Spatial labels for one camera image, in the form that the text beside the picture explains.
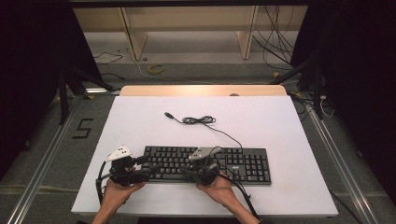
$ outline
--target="black wire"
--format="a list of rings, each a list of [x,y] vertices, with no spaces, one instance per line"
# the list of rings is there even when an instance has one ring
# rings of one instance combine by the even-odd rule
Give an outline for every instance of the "black wire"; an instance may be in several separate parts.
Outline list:
[[[256,213],[256,210],[255,210],[254,207],[253,207],[253,204],[251,203],[251,201],[250,201],[250,199],[249,199],[249,196],[248,196],[248,195],[246,194],[246,192],[238,185],[238,183],[236,183],[235,181],[233,181],[232,179],[230,179],[228,176],[221,175],[219,172],[214,172],[214,171],[210,171],[210,172],[213,173],[213,174],[215,174],[215,175],[217,175],[217,176],[219,176],[219,177],[221,177],[221,178],[223,178],[223,179],[225,179],[225,180],[228,180],[228,181],[231,182],[231,183],[233,183],[233,184],[241,191],[242,195],[244,196],[245,201],[247,202],[247,206],[249,207],[251,214],[252,214],[255,218],[260,219],[259,216],[258,216],[257,213]]]
[[[220,130],[217,130],[217,129],[214,129],[214,128],[208,126],[208,125],[207,125],[208,123],[214,123],[214,122],[216,122],[216,119],[213,118],[213,117],[211,117],[211,116],[203,116],[203,117],[201,117],[200,119],[195,119],[195,118],[184,118],[182,121],[180,121],[180,120],[178,120],[178,119],[176,119],[176,118],[174,118],[174,117],[172,116],[171,119],[175,119],[177,122],[179,122],[179,123],[184,123],[184,124],[204,124],[206,127],[208,127],[209,129],[211,129],[211,130],[213,130],[213,131],[216,131],[216,132],[223,133],[223,134],[227,135],[229,138],[233,139],[241,148],[243,148],[243,147],[242,147],[242,144],[241,144],[240,142],[238,142],[236,139],[234,139],[233,137],[231,137],[231,136],[228,135],[227,133],[222,132],[222,131],[220,131]]]
[[[103,74],[101,74],[101,75],[102,75],[102,76],[114,76],[114,77],[118,77],[119,79],[122,79],[122,80],[125,79],[125,77],[121,77],[121,76],[116,75],[116,74],[114,74],[114,73],[103,73]]]
[[[268,52],[270,52],[271,54],[273,54],[274,56],[276,56],[276,57],[277,57],[278,59],[280,59],[282,62],[287,63],[287,64],[290,64],[287,60],[281,58],[279,55],[277,55],[276,53],[274,53],[273,51],[271,51],[270,49],[268,49],[267,47],[265,47],[262,43],[260,43],[260,41],[256,39],[256,36],[253,36],[253,38],[260,44],[260,46],[261,46],[263,49],[267,50]]]
[[[308,112],[306,112],[306,114],[304,115],[304,117],[302,119],[300,119],[300,121],[303,121],[305,119],[305,117],[311,113],[311,111],[314,109],[314,107],[312,107]]]
[[[358,223],[361,224],[361,221],[360,221],[359,218],[352,212],[352,210],[351,210],[343,201],[341,201],[341,199],[338,198],[337,195],[335,195],[331,190],[329,190],[329,192],[330,192],[330,194],[331,194],[338,202],[340,202],[341,205],[343,205],[343,206],[345,207],[345,209],[350,213],[350,215],[352,215],[352,216],[356,219],[356,221],[357,221]]]
[[[103,200],[103,192],[102,192],[102,180],[103,180],[103,178],[102,178],[102,172],[103,172],[103,169],[105,169],[105,165],[106,165],[106,162],[104,161],[102,163],[101,168],[100,168],[98,178],[95,181],[96,192],[98,194],[99,203],[102,203],[102,200]]]
[[[93,58],[99,58],[100,56],[102,56],[102,55],[104,55],[104,54],[109,54],[109,55],[112,55],[112,56],[118,56],[119,58],[117,58],[117,59],[115,59],[115,60],[112,60],[112,61],[110,61],[110,62],[108,62],[108,63],[99,63],[99,64],[114,63],[115,61],[117,61],[117,60],[119,60],[119,59],[122,58],[122,55],[120,55],[120,54],[113,54],[113,53],[109,53],[109,52],[103,52],[103,53],[99,54],[98,56],[94,56]]]

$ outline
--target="human hand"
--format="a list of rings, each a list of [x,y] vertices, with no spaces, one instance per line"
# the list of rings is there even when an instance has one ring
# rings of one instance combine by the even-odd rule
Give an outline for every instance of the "human hand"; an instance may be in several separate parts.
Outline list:
[[[197,184],[196,187],[205,192],[213,201],[221,203],[224,207],[228,208],[233,203],[239,203],[233,193],[230,182],[220,176],[216,177],[215,181],[210,185],[204,186]]]
[[[101,207],[96,214],[93,223],[107,223],[117,210],[129,199],[132,193],[143,188],[146,183],[138,183],[123,187],[108,179],[105,186],[105,195]]]
[[[197,188],[205,192],[209,197],[226,207],[242,224],[256,224],[260,221],[255,218],[236,198],[228,180],[218,176],[210,185],[197,184]]]

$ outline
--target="keyboard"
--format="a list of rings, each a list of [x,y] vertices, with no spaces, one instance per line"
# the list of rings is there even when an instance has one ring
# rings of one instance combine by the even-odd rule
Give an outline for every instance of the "keyboard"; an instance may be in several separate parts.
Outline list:
[[[142,170],[161,165],[159,173],[149,182],[192,182],[180,172],[180,167],[190,166],[189,156],[198,147],[146,146],[148,162]],[[271,185],[271,175],[265,148],[222,147],[221,152],[211,156],[219,169],[229,178],[242,185]]]

